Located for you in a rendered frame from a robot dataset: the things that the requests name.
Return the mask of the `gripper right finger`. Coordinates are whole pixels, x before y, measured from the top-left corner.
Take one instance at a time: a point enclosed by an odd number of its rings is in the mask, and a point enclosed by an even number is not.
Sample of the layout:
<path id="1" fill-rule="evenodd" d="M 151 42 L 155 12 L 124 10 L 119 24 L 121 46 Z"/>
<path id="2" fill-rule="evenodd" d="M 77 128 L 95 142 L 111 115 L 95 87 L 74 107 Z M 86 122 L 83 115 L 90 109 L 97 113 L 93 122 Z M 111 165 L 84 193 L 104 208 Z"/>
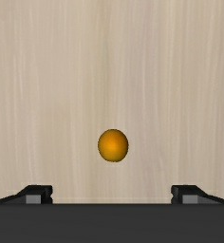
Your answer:
<path id="1" fill-rule="evenodd" d="M 172 204 L 224 204 L 224 198 L 206 194 L 196 185 L 173 185 Z"/>

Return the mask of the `orange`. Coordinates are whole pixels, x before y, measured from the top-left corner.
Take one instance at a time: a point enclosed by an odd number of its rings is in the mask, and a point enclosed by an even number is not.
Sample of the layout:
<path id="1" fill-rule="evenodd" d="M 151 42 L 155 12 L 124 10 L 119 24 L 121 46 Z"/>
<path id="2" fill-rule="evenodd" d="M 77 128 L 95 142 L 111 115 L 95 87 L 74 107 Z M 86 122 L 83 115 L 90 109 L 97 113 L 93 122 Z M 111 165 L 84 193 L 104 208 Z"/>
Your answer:
<path id="1" fill-rule="evenodd" d="M 110 162 L 123 160 L 129 148 L 127 137 L 118 129 L 104 131 L 98 140 L 98 150 L 103 159 Z"/>

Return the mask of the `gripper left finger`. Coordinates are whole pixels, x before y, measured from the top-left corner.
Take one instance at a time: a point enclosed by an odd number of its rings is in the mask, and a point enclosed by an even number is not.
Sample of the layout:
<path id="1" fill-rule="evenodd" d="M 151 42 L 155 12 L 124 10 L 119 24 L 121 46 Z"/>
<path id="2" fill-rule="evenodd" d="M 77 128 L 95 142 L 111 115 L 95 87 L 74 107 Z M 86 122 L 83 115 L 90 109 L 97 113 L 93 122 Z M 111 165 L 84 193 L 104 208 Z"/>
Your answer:
<path id="1" fill-rule="evenodd" d="M 28 185 L 16 195 L 0 198 L 0 204 L 52 204 L 51 185 Z"/>

